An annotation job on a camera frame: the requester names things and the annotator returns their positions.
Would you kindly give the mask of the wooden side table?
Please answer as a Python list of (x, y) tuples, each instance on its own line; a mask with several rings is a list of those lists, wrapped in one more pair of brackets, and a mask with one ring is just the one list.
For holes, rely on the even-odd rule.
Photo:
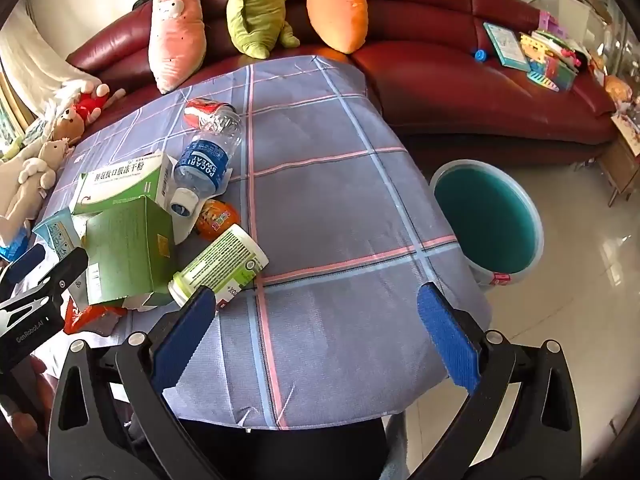
[(639, 129), (626, 115), (616, 113), (611, 119), (617, 136), (597, 159), (613, 189), (609, 207), (619, 197), (628, 202), (639, 191)]

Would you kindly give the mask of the clear blue-label plastic bottle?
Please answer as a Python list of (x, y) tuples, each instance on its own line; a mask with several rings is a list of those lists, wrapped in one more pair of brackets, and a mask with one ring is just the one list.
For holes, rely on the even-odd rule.
[(201, 200), (214, 197), (224, 187), (231, 159), (241, 144), (242, 119), (221, 132), (195, 130), (177, 159), (172, 178), (175, 193), (169, 207), (179, 217), (189, 218)]

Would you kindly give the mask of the teal plastic trash bucket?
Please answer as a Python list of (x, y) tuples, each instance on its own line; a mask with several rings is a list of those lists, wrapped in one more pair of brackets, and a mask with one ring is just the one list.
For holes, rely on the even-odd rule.
[(533, 200), (501, 169), (474, 159), (440, 166), (431, 190), (482, 289), (523, 281), (544, 253)]

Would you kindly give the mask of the orange carrot plush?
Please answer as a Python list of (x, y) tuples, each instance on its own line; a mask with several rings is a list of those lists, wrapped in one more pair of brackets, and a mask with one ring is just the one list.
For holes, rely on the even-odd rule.
[(307, 0), (310, 24), (322, 41), (343, 54), (352, 54), (366, 42), (367, 0)]

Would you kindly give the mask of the light blue snack wrapper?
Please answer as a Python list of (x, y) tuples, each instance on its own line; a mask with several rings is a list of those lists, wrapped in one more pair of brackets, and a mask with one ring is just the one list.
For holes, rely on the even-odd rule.
[(81, 247), (70, 208), (65, 207), (34, 227), (34, 233), (41, 237), (60, 260), (64, 259), (75, 248)]

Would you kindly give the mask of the plaid grey tablecloth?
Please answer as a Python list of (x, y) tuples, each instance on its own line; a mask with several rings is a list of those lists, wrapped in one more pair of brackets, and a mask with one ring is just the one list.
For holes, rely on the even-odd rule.
[(78, 145), (44, 205), (84, 172), (192, 133), (186, 101), (243, 117), (224, 200), (268, 266), (223, 308), (168, 404), (183, 419), (308, 429), (399, 413), (446, 375), (416, 312), (436, 283), (487, 326), (488, 303), (423, 174), (355, 67), (315, 55), (250, 64), (162, 96)]

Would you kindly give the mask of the pink plush pillow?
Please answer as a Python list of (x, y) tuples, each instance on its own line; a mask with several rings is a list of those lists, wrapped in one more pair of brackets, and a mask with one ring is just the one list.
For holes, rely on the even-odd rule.
[(200, 0), (153, 0), (149, 66), (160, 94), (177, 89), (202, 66), (206, 33)]

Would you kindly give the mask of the white green medicine box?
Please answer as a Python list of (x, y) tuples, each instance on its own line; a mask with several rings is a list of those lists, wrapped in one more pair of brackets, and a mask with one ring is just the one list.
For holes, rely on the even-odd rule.
[(140, 197), (164, 208), (171, 171), (170, 158), (156, 151), (82, 174), (70, 202), (70, 212), (74, 216), (91, 216)]

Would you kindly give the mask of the brown teddy bear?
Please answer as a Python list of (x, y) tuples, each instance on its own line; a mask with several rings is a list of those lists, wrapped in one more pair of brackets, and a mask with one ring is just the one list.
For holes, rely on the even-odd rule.
[(84, 135), (85, 128), (85, 119), (81, 117), (76, 107), (67, 107), (54, 123), (51, 140), (65, 140), (69, 146), (75, 145)]

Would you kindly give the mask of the teal children's book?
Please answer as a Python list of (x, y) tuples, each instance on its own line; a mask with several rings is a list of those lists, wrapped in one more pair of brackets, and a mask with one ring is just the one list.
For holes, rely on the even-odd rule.
[(530, 67), (527, 58), (521, 49), (520, 40), (516, 38), (514, 32), (488, 22), (485, 22), (483, 26), (500, 63), (504, 67), (528, 73)]

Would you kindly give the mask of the orange white snack bag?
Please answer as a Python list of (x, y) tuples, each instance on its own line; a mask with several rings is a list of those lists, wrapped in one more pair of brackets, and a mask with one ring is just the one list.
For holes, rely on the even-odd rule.
[(107, 337), (126, 314), (127, 310), (119, 304), (100, 304), (80, 310), (70, 297), (66, 304), (63, 332), (67, 335), (90, 332)]

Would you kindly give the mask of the green dinosaur plush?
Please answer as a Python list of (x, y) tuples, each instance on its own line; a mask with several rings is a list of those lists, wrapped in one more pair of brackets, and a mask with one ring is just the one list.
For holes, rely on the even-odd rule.
[(228, 32), (232, 44), (244, 55), (258, 60), (270, 57), (280, 44), (285, 49), (300, 46), (286, 20), (286, 0), (228, 0)]

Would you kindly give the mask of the orange snack packet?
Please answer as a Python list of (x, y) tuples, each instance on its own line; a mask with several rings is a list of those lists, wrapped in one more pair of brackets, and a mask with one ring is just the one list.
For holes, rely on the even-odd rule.
[(240, 216), (231, 205), (210, 198), (204, 203), (194, 224), (194, 230), (203, 240), (212, 242), (230, 226), (239, 223)]

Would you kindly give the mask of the red cola can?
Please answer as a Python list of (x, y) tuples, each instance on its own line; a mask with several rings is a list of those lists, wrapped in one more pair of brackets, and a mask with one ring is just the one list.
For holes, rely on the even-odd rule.
[(186, 102), (183, 119), (191, 128), (221, 132), (225, 128), (236, 125), (239, 116), (229, 103), (196, 98)]

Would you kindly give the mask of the green cardboard box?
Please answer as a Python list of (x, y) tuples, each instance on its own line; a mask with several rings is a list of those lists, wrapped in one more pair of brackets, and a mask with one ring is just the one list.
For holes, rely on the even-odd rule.
[(177, 272), (168, 212), (147, 197), (111, 206), (87, 219), (88, 303), (146, 311), (171, 302)]

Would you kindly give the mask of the green white cylindrical canister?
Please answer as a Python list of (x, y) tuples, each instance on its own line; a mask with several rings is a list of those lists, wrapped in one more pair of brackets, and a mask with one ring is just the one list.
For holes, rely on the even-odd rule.
[(170, 296), (183, 307), (199, 287), (215, 295), (216, 308), (225, 307), (268, 266), (257, 243), (232, 224), (168, 283)]

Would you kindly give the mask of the colourful toy pile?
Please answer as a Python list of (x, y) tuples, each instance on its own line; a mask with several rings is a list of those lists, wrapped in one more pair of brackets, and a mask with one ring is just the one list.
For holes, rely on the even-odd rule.
[(589, 68), (588, 54), (544, 10), (539, 12), (537, 29), (520, 33), (520, 46), (533, 73), (529, 79), (556, 92), (570, 90)]

